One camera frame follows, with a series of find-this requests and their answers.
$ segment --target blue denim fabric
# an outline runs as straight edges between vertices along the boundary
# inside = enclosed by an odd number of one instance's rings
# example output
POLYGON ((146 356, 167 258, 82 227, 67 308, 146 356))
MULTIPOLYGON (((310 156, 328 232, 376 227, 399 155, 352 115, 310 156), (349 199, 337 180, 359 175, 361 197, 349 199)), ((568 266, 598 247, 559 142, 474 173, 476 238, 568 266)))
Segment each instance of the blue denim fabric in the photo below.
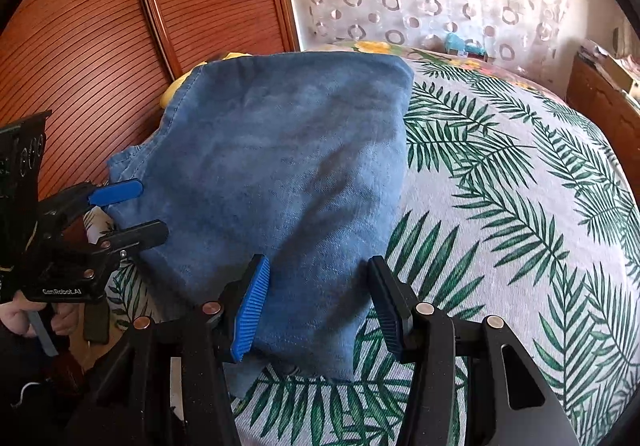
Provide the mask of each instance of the blue denim fabric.
POLYGON ((400 58, 381 54, 212 62, 178 89, 151 139, 110 159, 111 181, 145 187, 108 209, 116 223, 169 227, 143 258, 170 317, 216 299, 254 253, 269 257, 257 353, 226 370, 232 393, 267 358, 352 378, 370 306, 362 266, 385 252, 396 217, 412 79, 400 58))

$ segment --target metal screw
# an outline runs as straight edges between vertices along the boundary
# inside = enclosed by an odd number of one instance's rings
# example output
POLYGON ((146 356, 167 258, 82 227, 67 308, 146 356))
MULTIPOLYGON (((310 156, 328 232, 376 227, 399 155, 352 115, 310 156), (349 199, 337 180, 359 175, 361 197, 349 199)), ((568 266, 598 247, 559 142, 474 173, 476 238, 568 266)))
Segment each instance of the metal screw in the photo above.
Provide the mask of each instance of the metal screw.
POLYGON ((138 330, 146 329, 149 325, 151 325, 151 318, 148 316, 138 316, 133 320, 133 327, 138 330))
POLYGON ((421 301, 418 305, 416 305, 415 310, 420 314, 424 314, 425 316, 429 316, 435 311, 433 305, 425 301, 421 301))
POLYGON ((208 301, 202 306, 202 312, 204 312, 204 314, 208 314, 209 316, 218 314, 221 310, 222 305, 220 305, 217 301, 208 301))
POLYGON ((493 327, 494 329, 501 329, 504 327, 504 320, 499 316, 490 316, 486 319, 486 322, 489 324, 489 327, 493 327))

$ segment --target silver bolt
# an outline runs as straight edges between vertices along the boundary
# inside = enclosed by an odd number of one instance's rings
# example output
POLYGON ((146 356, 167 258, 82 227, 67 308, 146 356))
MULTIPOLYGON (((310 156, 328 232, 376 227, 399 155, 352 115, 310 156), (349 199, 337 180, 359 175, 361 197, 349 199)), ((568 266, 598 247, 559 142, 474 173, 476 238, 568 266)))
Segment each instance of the silver bolt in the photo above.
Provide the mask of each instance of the silver bolt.
POLYGON ((138 330, 146 329, 149 325, 151 325, 151 318, 148 316, 138 316, 133 320, 133 327, 138 330))
POLYGON ((501 329, 504 327, 504 320, 499 316, 490 316, 486 319, 486 322, 489 324, 489 327, 493 327, 494 329, 501 329))
POLYGON ((217 301, 208 301, 202 306, 202 312, 204 312, 204 314, 208 314, 209 316, 218 314, 221 309, 222 305, 220 305, 217 301))
POLYGON ((418 305, 416 305, 415 310, 420 314, 424 314, 425 316, 429 316, 430 314, 433 314, 433 312, 435 311, 435 309, 433 308, 433 305, 425 301, 421 301, 418 305))

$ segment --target bed sheet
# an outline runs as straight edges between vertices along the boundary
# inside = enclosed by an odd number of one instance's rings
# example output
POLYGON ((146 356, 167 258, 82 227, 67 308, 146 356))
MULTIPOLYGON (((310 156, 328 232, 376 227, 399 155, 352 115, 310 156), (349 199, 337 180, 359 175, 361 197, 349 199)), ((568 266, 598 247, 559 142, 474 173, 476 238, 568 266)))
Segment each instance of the bed sheet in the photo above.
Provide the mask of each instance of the bed sheet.
MULTIPOLYGON (((381 249, 418 297, 450 315, 503 317, 584 446, 599 442, 640 381, 640 215, 600 130, 546 89, 477 60, 377 42, 415 71, 398 223, 381 249)), ((109 228, 100 210, 89 239, 109 228)), ((161 311, 135 266, 107 288, 121 327, 161 311)), ((466 370, 456 369, 452 444, 463 444, 466 370)), ((245 444, 394 444, 411 365, 389 355, 375 311, 356 338, 353 383, 267 368, 232 403, 245 444)))

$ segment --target white cable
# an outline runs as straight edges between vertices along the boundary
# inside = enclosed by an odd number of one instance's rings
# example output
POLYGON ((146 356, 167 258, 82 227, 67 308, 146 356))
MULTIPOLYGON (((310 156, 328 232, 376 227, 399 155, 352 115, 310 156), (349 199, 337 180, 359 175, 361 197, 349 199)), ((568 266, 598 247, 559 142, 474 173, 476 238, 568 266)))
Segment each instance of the white cable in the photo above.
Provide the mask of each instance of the white cable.
POLYGON ((27 384, 25 384, 25 386, 23 386, 22 390, 20 391, 20 401, 18 401, 15 404, 12 404, 11 408, 19 408, 20 407, 20 405, 22 404, 22 397, 24 396, 25 388, 27 388, 28 386, 31 386, 32 384, 41 384, 41 383, 36 382, 36 381, 31 381, 31 382, 28 382, 27 384))

